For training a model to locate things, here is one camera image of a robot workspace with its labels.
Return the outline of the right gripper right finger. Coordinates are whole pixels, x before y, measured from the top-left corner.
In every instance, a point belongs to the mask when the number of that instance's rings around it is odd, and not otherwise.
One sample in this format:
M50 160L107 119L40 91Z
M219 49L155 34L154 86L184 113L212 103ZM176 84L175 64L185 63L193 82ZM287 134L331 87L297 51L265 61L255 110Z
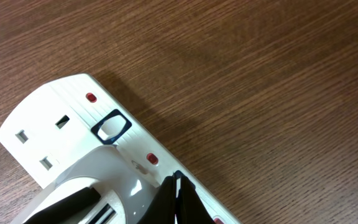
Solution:
M178 224L214 224L189 178L180 178L180 189L176 201Z

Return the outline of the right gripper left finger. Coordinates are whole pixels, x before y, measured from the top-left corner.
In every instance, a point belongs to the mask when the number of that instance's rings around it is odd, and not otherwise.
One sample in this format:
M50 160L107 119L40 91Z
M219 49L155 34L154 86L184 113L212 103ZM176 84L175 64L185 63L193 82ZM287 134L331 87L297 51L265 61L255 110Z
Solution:
M166 177L138 224L174 224L176 193L176 179Z

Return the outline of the white power strip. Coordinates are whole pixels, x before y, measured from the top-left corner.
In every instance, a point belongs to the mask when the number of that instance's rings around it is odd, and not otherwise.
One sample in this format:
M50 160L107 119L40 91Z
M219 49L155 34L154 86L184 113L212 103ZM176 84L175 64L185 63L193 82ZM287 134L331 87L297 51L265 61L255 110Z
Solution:
M180 178L185 176L214 223L238 222L112 94L86 73L60 78L34 90L3 122L0 142L41 188L37 174L44 157L67 164L96 147L120 146L145 160L162 176L162 182L173 176L177 181L176 201Z

